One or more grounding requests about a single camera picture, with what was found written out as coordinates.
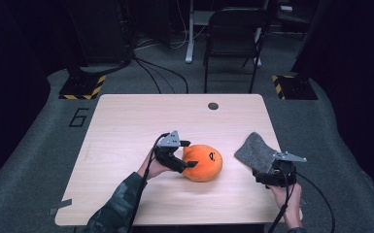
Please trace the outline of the person's left hand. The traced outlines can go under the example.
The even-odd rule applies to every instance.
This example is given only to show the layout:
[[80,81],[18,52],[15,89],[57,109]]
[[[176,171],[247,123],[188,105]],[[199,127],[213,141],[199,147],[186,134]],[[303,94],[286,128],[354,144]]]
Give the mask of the person's left hand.
[[161,165],[159,162],[154,160],[153,159],[153,152],[150,151],[148,153],[148,155],[146,156],[144,162],[142,163],[142,165],[138,169],[137,173],[141,177],[144,177],[145,174],[148,174],[147,179],[149,180],[149,179],[155,178],[155,177],[159,176],[160,174],[162,174],[163,172],[167,172],[167,171],[169,171],[169,168]]

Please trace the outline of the grey terry cloth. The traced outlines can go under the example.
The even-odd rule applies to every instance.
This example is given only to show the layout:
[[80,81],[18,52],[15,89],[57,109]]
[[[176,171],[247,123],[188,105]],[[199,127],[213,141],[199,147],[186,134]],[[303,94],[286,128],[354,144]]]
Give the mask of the grey terry cloth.
[[234,156],[251,169],[267,173],[272,167],[275,153],[276,151],[270,148],[259,134],[252,132]]

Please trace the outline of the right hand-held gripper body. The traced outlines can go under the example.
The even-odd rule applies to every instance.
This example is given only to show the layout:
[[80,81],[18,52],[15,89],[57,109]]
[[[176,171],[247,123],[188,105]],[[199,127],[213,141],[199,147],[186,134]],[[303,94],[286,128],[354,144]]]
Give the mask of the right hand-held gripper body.
[[289,152],[275,152],[271,169],[267,174],[266,184],[285,187],[296,183],[295,162],[306,162],[305,157],[300,157]]

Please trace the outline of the white desk leg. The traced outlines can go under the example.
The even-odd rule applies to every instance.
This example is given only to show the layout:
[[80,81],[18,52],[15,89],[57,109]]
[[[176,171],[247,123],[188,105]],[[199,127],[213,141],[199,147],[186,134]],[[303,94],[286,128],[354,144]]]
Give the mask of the white desk leg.
[[189,11],[188,11],[188,40],[187,40],[187,53],[185,62],[190,64],[193,60],[193,50],[194,50],[194,0],[189,1]]
[[[255,32],[255,42],[258,41],[259,37],[260,37],[260,34],[261,34],[261,28],[258,28]],[[256,66],[257,67],[261,67],[261,60],[260,58],[258,60],[255,59],[255,62],[256,62]]]

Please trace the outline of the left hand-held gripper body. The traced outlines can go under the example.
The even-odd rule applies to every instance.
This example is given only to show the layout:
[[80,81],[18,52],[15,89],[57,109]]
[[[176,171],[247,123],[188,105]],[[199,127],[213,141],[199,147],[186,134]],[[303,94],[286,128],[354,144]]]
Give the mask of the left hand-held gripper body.
[[161,165],[178,173],[183,173],[187,164],[175,155],[181,145],[177,130],[162,134],[153,148],[155,159]]

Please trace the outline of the black folding chair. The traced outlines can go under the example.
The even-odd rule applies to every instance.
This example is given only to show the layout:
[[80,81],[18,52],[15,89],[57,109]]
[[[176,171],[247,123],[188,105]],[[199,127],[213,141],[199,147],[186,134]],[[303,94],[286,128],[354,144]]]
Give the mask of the black folding chair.
[[203,65],[204,92],[208,91],[209,61],[216,58],[244,58],[243,67],[254,64],[249,92],[253,91],[257,63],[272,16],[263,9],[227,7],[214,12],[209,19]]

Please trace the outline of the striped black stand base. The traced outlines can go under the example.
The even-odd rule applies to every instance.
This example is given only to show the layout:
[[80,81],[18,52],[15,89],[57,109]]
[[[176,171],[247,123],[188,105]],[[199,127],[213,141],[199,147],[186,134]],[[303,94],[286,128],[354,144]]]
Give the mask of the striped black stand base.
[[273,76],[273,84],[282,100],[317,100],[318,96],[309,81],[293,76]]
[[58,98],[68,100],[90,100],[99,94],[105,76],[87,75],[83,78],[69,77],[60,89]]

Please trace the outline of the dark cabinet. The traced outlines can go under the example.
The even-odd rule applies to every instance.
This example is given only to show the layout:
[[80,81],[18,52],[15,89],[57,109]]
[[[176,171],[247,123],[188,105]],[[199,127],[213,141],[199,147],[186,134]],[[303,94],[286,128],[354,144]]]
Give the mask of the dark cabinet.
[[130,63],[131,22],[127,0],[65,0],[87,65]]

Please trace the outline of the orange plush toy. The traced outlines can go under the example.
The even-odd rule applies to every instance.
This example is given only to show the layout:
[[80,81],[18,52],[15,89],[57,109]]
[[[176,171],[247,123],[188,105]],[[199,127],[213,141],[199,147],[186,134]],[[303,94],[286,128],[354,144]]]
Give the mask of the orange plush toy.
[[213,180],[222,169],[222,156],[214,148],[207,145],[193,145],[183,150],[184,162],[196,161],[193,168],[186,168],[183,175],[194,182]]

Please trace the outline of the person's right hand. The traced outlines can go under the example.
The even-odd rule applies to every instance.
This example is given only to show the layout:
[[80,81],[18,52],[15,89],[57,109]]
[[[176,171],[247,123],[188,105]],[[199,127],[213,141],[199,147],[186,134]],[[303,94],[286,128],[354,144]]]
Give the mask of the person's right hand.
[[269,185],[276,204],[279,208],[287,205],[284,212],[284,220],[289,229],[301,227],[302,221],[300,216],[300,199],[302,188],[299,183],[291,185],[289,188]]

